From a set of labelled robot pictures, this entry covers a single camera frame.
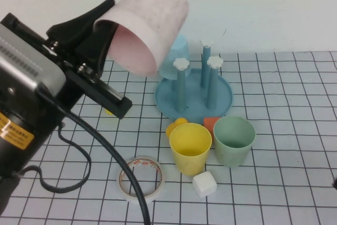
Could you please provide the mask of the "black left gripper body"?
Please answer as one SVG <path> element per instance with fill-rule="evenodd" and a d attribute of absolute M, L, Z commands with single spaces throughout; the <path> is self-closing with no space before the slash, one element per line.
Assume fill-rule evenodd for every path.
<path fill-rule="evenodd" d="M 50 98 L 71 109 L 86 95 L 117 118 L 125 117 L 132 101 L 88 74 L 91 69 L 75 55 L 81 42 L 64 48 L 7 14 L 1 20 L 1 108 L 39 119 L 56 115 Z"/>

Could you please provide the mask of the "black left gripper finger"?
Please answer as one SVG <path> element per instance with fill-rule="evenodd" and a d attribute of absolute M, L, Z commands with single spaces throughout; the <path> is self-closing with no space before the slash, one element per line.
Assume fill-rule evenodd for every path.
<path fill-rule="evenodd" d="M 75 55 L 91 69 L 87 71 L 90 76 L 102 76 L 107 52 L 115 32 L 116 24 L 98 24 L 75 49 Z"/>
<path fill-rule="evenodd" d="M 105 0 L 90 11 L 69 21 L 50 27 L 46 34 L 64 48 L 74 48 L 93 32 L 97 19 L 115 5 L 115 0 Z"/>

